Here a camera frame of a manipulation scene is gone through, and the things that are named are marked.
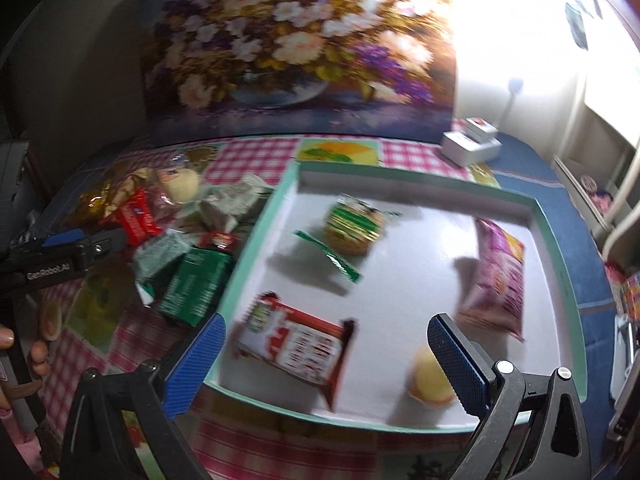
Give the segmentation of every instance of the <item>white tray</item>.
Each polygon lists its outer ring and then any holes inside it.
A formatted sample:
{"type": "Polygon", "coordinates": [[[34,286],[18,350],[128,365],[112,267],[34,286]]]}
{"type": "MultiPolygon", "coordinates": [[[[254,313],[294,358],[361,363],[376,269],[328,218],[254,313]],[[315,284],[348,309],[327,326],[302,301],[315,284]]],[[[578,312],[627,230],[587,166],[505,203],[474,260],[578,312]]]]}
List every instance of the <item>white tray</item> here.
{"type": "Polygon", "coordinates": [[[358,320],[334,411],[316,388],[238,357],[232,339],[205,384],[306,420],[391,431],[473,430],[478,420],[459,402],[433,410],[406,393],[430,318],[441,312],[453,317],[471,285],[478,256],[473,216],[493,219],[525,245],[526,342],[480,329],[464,328],[465,333],[493,358],[508,359],[523,372],[571,368],[584,400],[586,357],[578,309],[558,245],[534,199],[434,175],[327,162],[289,168],[245,247],[219,312],[233,333],[254,298],[272,290],[284,303],[329,322],[358,320]],[[342,192],[402,213],[357,261],[362,273],[357,284],[293,234],[321,229],[342,192]]]}

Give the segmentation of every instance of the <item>screw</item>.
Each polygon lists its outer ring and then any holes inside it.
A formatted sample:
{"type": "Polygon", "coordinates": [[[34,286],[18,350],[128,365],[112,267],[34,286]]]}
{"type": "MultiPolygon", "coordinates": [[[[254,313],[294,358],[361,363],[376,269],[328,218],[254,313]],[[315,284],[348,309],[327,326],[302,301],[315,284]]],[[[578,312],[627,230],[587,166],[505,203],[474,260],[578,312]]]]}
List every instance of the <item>screw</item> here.
{"type": "Polygon", "coordinates": [[[98,370],[95,368],[87,368],[87,370],[82,373],[82,376],[85,379],[95,379],[98,376],[98,373],[98,370]]]}
{"type": "Polygon", "coordinates": [[[571,370],[569,370],[569,368],[565,368],[564,366],[561,366],[558,368],[558,375],[560,376],[561,379],[568,381],[569,379],[571,379],[571,370]]]}
{"type": "Polygon", "coordinates": [[[144,368],[144,370],[147,372],[153,373],[156,370],[158,370],[159,364],[158,364],[158,361],[154,361],[153,359],[148,359],[147,361],[140,363],[140,367],[144,368]]]}
{"type": "Polygon", "coordinates": [[[498,361],[498,364],[495,365],[498,368],[498,371],[501,374],[510,374],[513,372],[513,365],[508,361],[498,361]]]}

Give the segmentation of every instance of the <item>blue tablecloth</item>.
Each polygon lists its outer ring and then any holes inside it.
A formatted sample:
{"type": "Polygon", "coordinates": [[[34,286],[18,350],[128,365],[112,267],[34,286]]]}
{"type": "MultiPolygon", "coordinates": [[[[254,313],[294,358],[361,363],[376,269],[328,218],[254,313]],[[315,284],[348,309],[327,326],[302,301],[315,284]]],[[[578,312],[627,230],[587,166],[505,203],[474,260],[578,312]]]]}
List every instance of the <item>blue tablecloth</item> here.
{"type": "MultiPolygon", "coordinates": [[[[587,354],[587,400],[582,405],[593,473],[610,452],[606,433],[613,416],[609,384],[613,368],[616,307],[604,266],[584,220],[549,165],[528,144],[500,134],[500,157],[489,163],[503,189],[535,197],[558,240],[580,309],[587,354]]],[[[598,478],[613,478],[605,468],[598,478]]]]}

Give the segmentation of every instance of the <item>green wrapper strip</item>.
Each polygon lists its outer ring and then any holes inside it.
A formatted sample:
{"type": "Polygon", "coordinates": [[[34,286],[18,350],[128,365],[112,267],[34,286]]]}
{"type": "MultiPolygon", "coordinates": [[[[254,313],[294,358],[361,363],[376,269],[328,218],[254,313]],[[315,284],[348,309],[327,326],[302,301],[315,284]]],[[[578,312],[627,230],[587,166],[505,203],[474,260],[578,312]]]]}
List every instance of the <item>green wrapper strip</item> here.
{"type": "Polygon", "coordinates": [[[361,278],[361,274],[350,264],[348,264],[345,260],[343,260],[338,254],[334,253],[331,248],[323,244],[317,238],[305,233],[304,231],[295,231],[294,234],[307,242],[311,242],[315,244],[320,250],[331,260],[331,263],[334,264],[340,272],[343,273],[347,278],[349,278],[353,283],[357,283],[361,278]]]}

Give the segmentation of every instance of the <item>red snack package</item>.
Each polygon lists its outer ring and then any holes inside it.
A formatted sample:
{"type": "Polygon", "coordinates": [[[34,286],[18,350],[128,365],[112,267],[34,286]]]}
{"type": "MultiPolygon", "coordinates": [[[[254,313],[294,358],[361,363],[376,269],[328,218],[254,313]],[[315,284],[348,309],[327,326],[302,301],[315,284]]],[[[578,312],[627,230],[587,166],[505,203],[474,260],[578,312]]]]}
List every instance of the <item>red snack package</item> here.
{"type": "Polygon", "coordinates": [[[113,215],[126,231],[127,241],[131,247],[138,247],[149,238],[162,233],[162,229],[156,225],[151,211],[149,211],[143,187],[116,209],[113,215]]]}
{"type": "Polygon", "coordinates": [[[238,237],[236,235],[223,233],[222,231],[212,231],[202,234],[200,240],[198,240],[198,247],[232,254],[237,243],[238,237]]]}
{"type": "Polygon", "coordinates": [[[238,349],[318,387],[332,410],[355,327],[353,319],[334,325],[291,308],[267,292],[255,301],[239,334],[238,349]]]}

